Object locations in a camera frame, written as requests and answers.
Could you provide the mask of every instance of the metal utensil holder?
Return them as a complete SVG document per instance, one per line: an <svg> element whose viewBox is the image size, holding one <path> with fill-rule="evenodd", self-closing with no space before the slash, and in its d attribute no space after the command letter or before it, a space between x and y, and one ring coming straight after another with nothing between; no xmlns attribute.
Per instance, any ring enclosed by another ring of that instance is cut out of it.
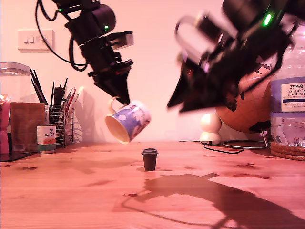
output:
<svg viewBox="0 0 305 229"><path fill-rule="evenodd" d="M74 143L74 108L66 111L65 104L50 105L50 124L56 125L56 147Z"/></svg>

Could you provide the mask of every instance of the chopstick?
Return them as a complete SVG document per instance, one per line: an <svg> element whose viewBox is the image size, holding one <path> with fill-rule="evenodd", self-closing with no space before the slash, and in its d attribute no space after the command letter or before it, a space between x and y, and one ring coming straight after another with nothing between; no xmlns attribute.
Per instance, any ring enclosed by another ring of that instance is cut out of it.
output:
<svg viewBox="0 0 305 229"><path fill-rule="evenodd" d="M37 89L37 86L35 86L35 83L34 83L34 81L33 81L32 79L31 79L31 82L32 82L33 87L34 87L34 89L35 89L36 95L37 95L37 97L38 97L38 99L39 99L39 102L40 102L40 103L43 103L43 98L41 98L41 95L40 95L40 93L39 93L39 91L38 91L38 89Z"/></svg>
<svg viewBox="0 0 305 229"><path fill-rule="evenodd" d="M55 84L55 82L53 81L52 95L51 95L51 105L53 103L54 84Z"/></svg>
<svg viewBox="0 0 305 229"><path fill-rule="evenodd" d="M66 90L66 86L67 86L67 81L68 81L68 78L66 78L66 82L65 82L65 85L63 87L63 93L62 93L62 98L61 100L63 100L63 96L65 95L65 90Z"/></svg>
<svg viewBox="0 0 305 229"><path fill-rule="evenodd" d="M41 86L40 86L40 83L39 83L39 80L38 80L36 71L34 70L34 73L33 73L32 69L30 69L30 73L31 73L32 78L33 78L33 80L34 80L34 83L36 84L37 89L38 89L38 91L39 91L39 93L40 93L40 95L41 95L41 98L43 99L44 103L45 103L46 105L48 105L48 102L47 102L46 98L45 98L44 95L43 95L43 92L42 92L42 89L41 89Z"/></svg>

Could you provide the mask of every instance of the light switch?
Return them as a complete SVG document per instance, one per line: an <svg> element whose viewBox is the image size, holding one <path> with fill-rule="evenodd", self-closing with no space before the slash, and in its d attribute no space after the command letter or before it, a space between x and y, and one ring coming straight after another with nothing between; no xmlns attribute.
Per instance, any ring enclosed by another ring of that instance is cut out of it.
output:
<svg viewBox="0 0 305 229"><path fill-rule="evenodd" d="M23 43L25 43L25 44L27 44L29 41L28 41L28 36L24 36L23 38L22 38L22 41L23 41Z"/></svg>
<svg viewBox="0 0 305 229"><path fill-rule="evenodd" d="M55 33L53 30L42 30L42 34L48 45L54 49ZM38 30L18 30L18 49L21 52L32 52L35 50L50 52L49 48L42 41Z"/></svg>
<svg viewBox="0 0 305 229"><path fill-rule="evenodd" d="M29 42L34 43L34 36L29 36Z"/></svg>

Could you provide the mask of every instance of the bottle label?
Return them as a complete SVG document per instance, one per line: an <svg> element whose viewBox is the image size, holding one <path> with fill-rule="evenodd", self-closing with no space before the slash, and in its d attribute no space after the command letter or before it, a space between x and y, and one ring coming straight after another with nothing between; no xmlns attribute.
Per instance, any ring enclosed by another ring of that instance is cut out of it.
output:
<svg viewBox="0 0 305 229"><path fill-rule="evenodd" d="M305 76L271 81L271 116L304 117Z"/></svg>
<svg viewBox="0 0 305 229"><path fill-rule="evenodd" d="M305 112L305 82L282 84L282 112Z"/></svg>

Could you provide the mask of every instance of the black lid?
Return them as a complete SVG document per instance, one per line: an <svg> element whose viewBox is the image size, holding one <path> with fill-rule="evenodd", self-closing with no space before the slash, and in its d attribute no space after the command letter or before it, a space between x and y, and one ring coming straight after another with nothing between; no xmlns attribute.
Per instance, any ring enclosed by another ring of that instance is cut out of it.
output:
<svg viewBox="0 0 305 229"><path fill-rule="evenodd" d="M157 151L157 149L154 149L154 148L147 148L142 151L142 154L143 155L157 155L158 151Z"/></svg>

